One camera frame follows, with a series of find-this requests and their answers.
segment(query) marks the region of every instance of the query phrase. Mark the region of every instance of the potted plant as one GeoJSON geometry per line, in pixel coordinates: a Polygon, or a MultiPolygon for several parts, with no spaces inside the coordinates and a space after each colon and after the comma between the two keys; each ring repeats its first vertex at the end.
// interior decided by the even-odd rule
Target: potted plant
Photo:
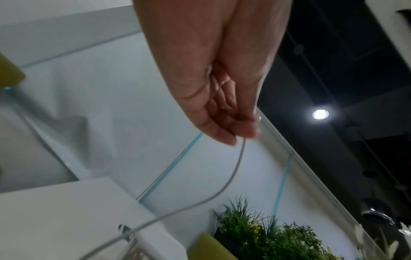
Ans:
{"type": "Polygon", "coordinates": [[[239,260],[341,260],[325,250],[309,226],[279,226],[274,217],[253,213],[243,197],[215,213],[214,238],[239,260]]]}

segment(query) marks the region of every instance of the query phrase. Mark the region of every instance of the black ceiling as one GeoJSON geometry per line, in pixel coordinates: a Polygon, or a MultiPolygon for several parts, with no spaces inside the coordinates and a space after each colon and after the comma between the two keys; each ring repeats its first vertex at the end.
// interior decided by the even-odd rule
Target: black ceiling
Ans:
{"type": "Polygon", "coordinates": [[[411,72],[365,2],[294,0],[279,57],[262,112],[371,236],[359,214],[370,194],[363,170],[376,171],[377,196],[411,218],[411,190],[393,188],[411,187],[411,72]],[[333,116],[307,118],[324,104],[333,116]]]}

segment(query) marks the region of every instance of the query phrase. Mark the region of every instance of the human hand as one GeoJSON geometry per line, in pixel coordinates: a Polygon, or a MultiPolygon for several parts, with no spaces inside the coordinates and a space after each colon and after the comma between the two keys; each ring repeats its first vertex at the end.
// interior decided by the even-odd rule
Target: human hand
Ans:
{"type": "Polygon", "coordinates": [[[258,136],[262,83],[291,0],[134,0],[169,88],[190,121],[228,145],[258,136]]]}

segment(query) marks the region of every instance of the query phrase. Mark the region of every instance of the white cable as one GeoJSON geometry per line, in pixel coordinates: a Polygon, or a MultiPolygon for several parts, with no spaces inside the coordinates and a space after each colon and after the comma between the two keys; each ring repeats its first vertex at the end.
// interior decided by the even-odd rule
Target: white cable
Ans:
{"type": "Polygon", "coordinates": [[[189,209],[193,209],[193,208],[195,208],[195,207],[198,207],[198,206],[201,206],[201,205],[203,205],[203,204],[206,204],[206,203],[208,203],[209,201],[211,201],[211,200],[215,199],[216,197],[218,197],[221,193],[223,193],[223,192],[227,189],[227,187],[231,184],[232,180],[233,180],[234,177],[236,176],[237,171],[238,171],[238,168],[240,167],[240,164],[241,164],[241,160],[243,159],[244,148],[245,148],[245,138],[243,139],[243,144],[242,144],[242,146],[241,146],[240,156],[238,157],[237,164],[235,165],[234,171],[232,172],[232,175],[231,175],[230,179],[227,181],[227,183],[224,185],[224,187],[223,187],[221,190],[219,190],[216,194],[214,194],[213,196],[211,196],[211,197],[209,197],[209,198],[207,198],[207,199],[205,199],[205,200],[203,200],[203,201],[200,201],[200,202],[198,202],[198,203],[196,203],[196,204],[193,204],[193,205],[191,205],[191,206],[187,206],[187,207],[184,207],[184,208],[182,208],[182,209],[178,209],[178,210],[176,210],[176,211],[167,213],[167,214],[162,215],[162,216],[160,216],[160,217],[158,217],[158,218],[152,219],[152,220],[150,220],[149,222],[146,222],[146,223],[144,223],[144,224],[142,224],[142,225],[140,225],[140,226],[138,226],[138,227],[135,227],[135,228],[133,228],[132,230],[130,230],[130,231],[128,231],[128,232],[126,232],[126,233],[124,233],[124,234],[122,234],[122,235],[119,235],[119,236],[117,236],[117,237],[115,237],[115,238],[113,238],[113,239],[105,242],[104,244],[96,247],[95,249],[91,250],[90,252],[88,252],[87,254],[85,254],[84,256],[82,256],[81,258],[79,258],[78,260],[88,260],[90,257],[94,256],[95,254],[97,254],[97,253],[100,252],[101,250],[105,249],[106,247],[109,247],[109,246],[111,246],[112,244],[114,244],[114,243],[116,243],[116,242],[118,242],[118,241],[120,241],[120,240],[122,240],[122,239],[124,239],[124,238],[127,238],[127,237],[131,236],[132,234],[134,234],[134,233],[136,233],[136,232],[138,232],[138,231],[140,231],[140,230],[142,230],[142,229],[144,229],[144,228],[146,228],[146,227],[149,227],[149,226],[153,225],[154,223],[157,223],[157,222],[159,222],[159,221],[162,221],[163,219],[168,218],[168,217],[170,217],[170,216],[172,216],[172,215],[175,215],[175,214],[181,213],[181,212],[183,212],[183,211],[186,211],[186,210],[189,210],[189,209]]]}

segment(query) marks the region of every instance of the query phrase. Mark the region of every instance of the ceiling light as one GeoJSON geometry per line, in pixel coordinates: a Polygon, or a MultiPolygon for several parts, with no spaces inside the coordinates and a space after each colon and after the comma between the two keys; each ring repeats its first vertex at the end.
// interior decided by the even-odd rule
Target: ceiling light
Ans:
{"type": "Polygon", "coordinates": [[[327,118],[329,115],[330,113],[325,109],[318,109],[318,110],[315,110],[313,113],[313,117],[315,119],[324,119],[324,118],[327,118]]]}

